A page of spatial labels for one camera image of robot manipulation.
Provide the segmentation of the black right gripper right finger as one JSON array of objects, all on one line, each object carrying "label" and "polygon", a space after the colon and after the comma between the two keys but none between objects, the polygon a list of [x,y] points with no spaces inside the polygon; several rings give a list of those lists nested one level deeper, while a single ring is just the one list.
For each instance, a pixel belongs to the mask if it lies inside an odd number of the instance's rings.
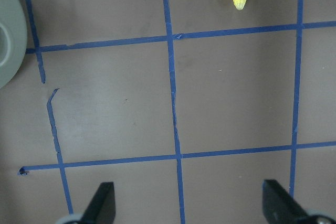
[{"label": "black right gripper right finger", "polygon": [[335,219],[304,210],[275,179],[263,182],[263,215],[271,224],[335,223]]}]

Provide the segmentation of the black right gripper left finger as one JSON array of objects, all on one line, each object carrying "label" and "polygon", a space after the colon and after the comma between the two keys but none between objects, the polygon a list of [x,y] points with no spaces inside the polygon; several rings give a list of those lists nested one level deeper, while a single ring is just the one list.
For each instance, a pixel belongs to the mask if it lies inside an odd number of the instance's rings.
[{"label": "black right gripper left finger", "polygon": [[84,211],[81,223],[113,223],[116,216],[115,203],[114,183],[101,183]]}]

